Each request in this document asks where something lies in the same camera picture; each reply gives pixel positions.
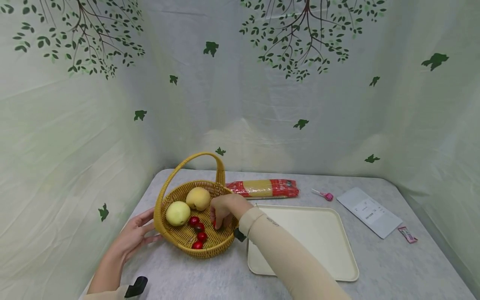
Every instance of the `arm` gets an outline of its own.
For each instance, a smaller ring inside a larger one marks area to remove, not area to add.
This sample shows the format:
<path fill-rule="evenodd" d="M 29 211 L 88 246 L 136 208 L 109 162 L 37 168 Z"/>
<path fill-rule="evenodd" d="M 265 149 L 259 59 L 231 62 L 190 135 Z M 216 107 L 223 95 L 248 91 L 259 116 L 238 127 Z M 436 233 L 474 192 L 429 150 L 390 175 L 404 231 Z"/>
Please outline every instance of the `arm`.
<path fill-rule="evenodd" d="M 242 196 L 232 194 L 215 198 L 210 211 L 217 228 L 223 219 L 229 222 L 231 215 L 240 220 L 240 232 L 258 247 L 294 300 L 350 299 L 302 244 Z"/>
<path fill-rule="evenodd" d="M 161 239 L 160 235 L 145 237 L 155 228 L 153 223 L 147 224 L 153 211 L 151 208 L 128 221 L 100 261 L 84 300 L 124 299 L 128 286 L 120 287 L 123 266 L 141 247 Z"/>

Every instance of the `pink lollipop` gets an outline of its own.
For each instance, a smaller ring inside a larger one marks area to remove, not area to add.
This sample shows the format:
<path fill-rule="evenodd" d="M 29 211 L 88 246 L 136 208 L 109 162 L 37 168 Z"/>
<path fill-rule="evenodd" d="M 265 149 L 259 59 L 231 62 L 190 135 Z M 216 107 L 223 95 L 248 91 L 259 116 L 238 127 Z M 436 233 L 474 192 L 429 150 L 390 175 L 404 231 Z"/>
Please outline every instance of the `pink lollipop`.
<path fill-rule="evenodd" d="M 333 200 L 333 195 L 330 193 L 320 193 L 321 196 L 323 196 L 327 201 L 332 201 Z"/>
<path fill-rule="evenodd" d="M 333 200 L 333 195 L 331 193 L 323 193 L 323 192 L 319 192 L 319 191 L 314 190 L 314 189 L 312 189 L 312 192 L 319 195 L 319 196 L 324 197 L 327 201 L 332 201 Z"/>

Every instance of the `square tray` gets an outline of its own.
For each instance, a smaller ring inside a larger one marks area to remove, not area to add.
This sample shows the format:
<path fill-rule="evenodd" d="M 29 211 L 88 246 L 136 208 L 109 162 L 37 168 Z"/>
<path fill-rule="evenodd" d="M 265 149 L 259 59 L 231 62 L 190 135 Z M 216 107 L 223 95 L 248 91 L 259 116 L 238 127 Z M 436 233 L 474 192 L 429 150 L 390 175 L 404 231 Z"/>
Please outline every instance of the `square tray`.
<path fill-rule="evenodd" d="M 331 208 L 258 205 L 294 236 L 337 281 L 356 281 L 359 269 L 340 215 Z M 275 273 L 248 240 L 248 268 L 258 275 Z"/>

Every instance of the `left hand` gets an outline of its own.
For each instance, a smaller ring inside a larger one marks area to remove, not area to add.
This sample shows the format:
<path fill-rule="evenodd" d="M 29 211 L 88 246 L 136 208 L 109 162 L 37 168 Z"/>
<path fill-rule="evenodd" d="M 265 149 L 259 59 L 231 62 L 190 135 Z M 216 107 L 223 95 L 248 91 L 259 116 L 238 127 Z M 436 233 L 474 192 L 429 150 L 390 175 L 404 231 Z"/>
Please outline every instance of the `left hand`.
<path fill-rule="evenodd" d="M 128 221 L 113 241 L 108 252 L 111 252 L 114 256 L 122 257 L 123 262 L 126 263 L 141 247 L 162 239 L 159 234 L 145 237 L 145 234 L 155 229 L 153 222 L 147 224 L 153 219 L 153 212 L 154 208 L 152 207 Z"/>

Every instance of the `hand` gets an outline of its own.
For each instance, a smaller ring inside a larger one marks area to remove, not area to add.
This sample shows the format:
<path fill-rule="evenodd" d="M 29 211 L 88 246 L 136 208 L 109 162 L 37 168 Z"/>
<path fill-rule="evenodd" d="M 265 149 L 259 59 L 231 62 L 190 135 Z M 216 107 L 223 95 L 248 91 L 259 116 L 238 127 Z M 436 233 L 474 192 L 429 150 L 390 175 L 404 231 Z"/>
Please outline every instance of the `hand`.
<path fill-rule="evenodd" d="M 160 240 L 161 235 L 145 237 L 145 234 L 155 229 L 153 222 L 147 224 L 153 219 L 153 211 L 152 207 L 128 221 L 108 252 L 122 257 L 123 262 L 126 263 L 141 247 Z"/>
<path fill-rule="evenodd" d="M 237 220 L 245 214 L 253 205 L 238 194 L 228 194 L 213 198 L 210 203 L 210 221 L 215 222 L 215 229 L 224 224 L 230 225 L 232 218 Z"/>

